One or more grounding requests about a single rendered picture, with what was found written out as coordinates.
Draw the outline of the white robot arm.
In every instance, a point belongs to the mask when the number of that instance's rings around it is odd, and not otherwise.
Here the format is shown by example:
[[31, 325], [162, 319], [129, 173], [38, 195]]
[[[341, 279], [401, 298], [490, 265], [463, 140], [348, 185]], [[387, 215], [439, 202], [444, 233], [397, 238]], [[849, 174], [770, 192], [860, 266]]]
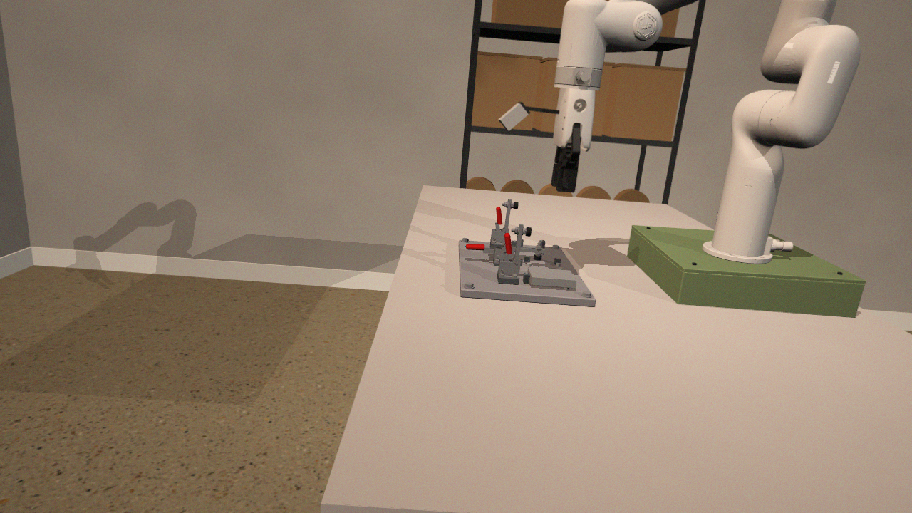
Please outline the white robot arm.
[[[569, 0], [554, 84], [600, 88], [605, 53], [650, 48], [661, 14], [698, 0]], [[761, 60], [763, 77], [798, 84], [759, 90], [732, 115], [732, 149], [712, 241], [703, 251], [747, 264], [771, 262], [792, 242], [769, 236], [784, 175], [782, 147], [812, 148], [833, 130], [860, 61], [850, 27], [829, 25], [836, 0], [782, 0]], [[825, 26], [826, 25], [826, 26]], [[771, 145], [772, 144], [772, 145]], [[777, 242], [776, 242], [777, 241]]]

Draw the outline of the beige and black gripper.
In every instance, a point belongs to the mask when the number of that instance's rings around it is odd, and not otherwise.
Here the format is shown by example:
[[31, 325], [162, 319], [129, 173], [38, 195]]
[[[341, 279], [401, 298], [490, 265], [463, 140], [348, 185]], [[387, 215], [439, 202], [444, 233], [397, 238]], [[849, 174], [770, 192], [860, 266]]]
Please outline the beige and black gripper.
[[[554, 84], [554, 87], [560, 88], [557, 105], [559, 114], [556, 114], [553, 139], [559, 148], [556, 149], [551, 186], [558, 192], [574, 192], [579, 173], [580, 152], [587, 152], [591, 148], [595, 90], [599, 91], [600, 88], [562, 84]], [[572, 147], [572, 150], [569, 147]]]

